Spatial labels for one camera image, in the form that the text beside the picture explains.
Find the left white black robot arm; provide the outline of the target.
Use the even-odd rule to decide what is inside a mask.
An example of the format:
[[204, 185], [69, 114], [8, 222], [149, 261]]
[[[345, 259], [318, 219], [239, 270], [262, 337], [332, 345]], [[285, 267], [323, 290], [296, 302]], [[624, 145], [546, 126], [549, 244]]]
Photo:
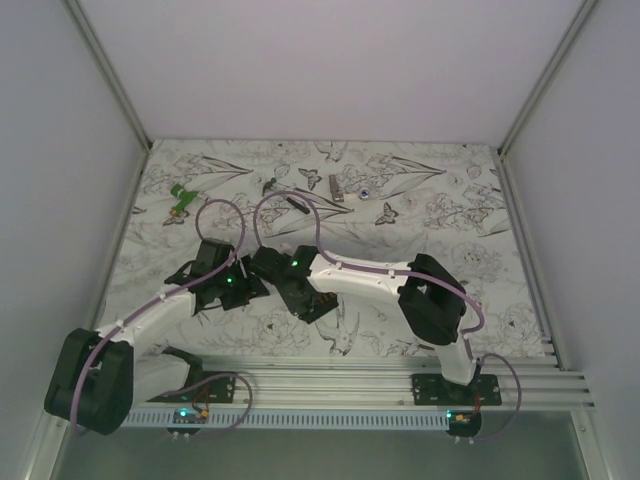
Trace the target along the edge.
[[205, 239], [195, 259], [168, 276], [145, 305], [97, 330], [73, 330], [57, 359], [45, 411], [102, 435], [116, 431], [134, 406], [148, 401], [191, 403], [181, 417], [203, 422], [214, 385], [233, 385], [234, 376], [207, 372], [198, 355], [176, 347], [153, 349], [183, 320], [267, 296], [250, 267], [250, 256], [237, 256], [231, 244]]

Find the black fuse box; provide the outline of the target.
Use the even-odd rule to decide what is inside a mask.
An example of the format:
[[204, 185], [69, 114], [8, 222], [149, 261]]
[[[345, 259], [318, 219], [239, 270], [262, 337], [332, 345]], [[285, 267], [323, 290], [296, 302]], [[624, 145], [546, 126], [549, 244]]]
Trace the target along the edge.
[[310, 307], [311, 321], [316, 321], [338, 307], [337, 295], [333, 292], [320, 293], [312, 299]]

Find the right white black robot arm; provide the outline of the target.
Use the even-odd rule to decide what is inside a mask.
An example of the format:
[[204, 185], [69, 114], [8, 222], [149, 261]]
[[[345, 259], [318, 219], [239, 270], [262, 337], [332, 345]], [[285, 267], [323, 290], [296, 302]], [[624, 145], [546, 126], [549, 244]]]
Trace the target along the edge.
[[302, 245], [291, 255], [261, 246], [250, 271], [275, 287], [291, 314], [313, 323], [339, 306], [339, 295], [395, 305], [413, 334], [435, 352], [452, 403], [468, 403], [479, 391], [475, 367], [460, 332], [466, 292], [433, 257], [375, 262]]

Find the grey metal clip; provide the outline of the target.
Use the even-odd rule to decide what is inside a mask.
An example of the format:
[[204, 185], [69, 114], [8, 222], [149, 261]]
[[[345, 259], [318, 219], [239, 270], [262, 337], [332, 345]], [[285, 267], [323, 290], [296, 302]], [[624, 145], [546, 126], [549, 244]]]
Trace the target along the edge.
[[332, 200], [336, 203], [343, 203], [344, 192], [338, 182], [336, 175], [329, 176], [329, 188], [330, 188], [330, 194], [331, 194]]

